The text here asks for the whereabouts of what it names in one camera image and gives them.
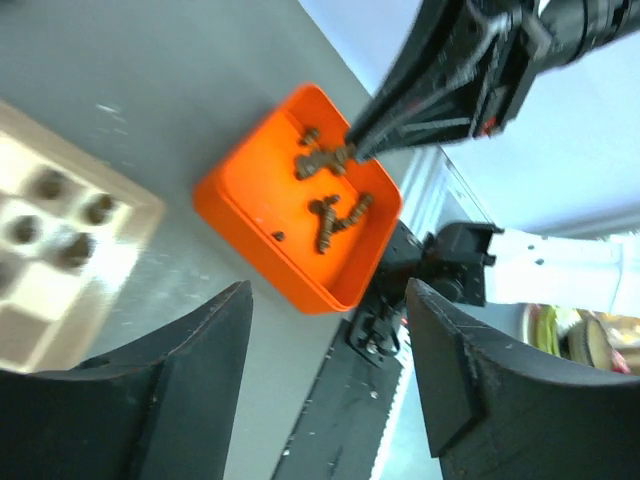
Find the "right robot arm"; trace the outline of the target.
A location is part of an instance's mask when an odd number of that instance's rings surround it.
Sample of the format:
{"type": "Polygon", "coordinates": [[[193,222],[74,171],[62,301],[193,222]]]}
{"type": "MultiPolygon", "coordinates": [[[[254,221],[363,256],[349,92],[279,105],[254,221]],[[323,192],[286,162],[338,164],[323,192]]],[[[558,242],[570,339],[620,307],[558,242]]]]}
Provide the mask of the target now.
{"type": "MultiPolygon", "coordinates": [[[[424,1],[394,65],[349,128],[353,159],[501,133],[535,79],[639,29],[635,1],[424,1]]],[[[635,316],[639,253],[616,243],[455,222],[412,269],[453,302],[635,316]]]]}

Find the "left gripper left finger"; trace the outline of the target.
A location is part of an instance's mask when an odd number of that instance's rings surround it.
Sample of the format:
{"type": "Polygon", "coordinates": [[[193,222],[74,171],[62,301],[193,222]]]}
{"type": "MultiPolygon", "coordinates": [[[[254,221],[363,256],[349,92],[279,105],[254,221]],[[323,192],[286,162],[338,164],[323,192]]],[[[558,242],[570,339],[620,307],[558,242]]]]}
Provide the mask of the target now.
{"type": "Polygon", "coordinates": [[[236,282],[67,371],[1,375],[5,479],[220,479],[253,315],[236,282]]]}

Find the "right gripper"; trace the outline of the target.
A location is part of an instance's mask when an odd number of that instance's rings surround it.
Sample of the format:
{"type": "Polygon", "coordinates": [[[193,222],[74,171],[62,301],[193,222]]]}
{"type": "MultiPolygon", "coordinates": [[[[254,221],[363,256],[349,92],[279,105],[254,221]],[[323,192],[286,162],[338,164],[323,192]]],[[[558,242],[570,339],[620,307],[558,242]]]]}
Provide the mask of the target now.
{"type": "Polygon", "coordinates": [[[357,161],[501,132],[536,77],[639,29],[636,1],[424,1],[345,136],[357,161]]]}

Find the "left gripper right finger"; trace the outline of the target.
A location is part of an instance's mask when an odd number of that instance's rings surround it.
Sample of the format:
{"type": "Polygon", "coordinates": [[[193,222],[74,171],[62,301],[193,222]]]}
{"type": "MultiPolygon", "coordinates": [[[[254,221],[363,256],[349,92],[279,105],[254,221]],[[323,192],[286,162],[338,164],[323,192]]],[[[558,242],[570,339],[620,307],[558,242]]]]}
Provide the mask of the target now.
{"type": "Polygon", "coordinates": [[[639,381],[544,353],[406,288],[427,438],[446,479],[635,479],[639,381]]]}

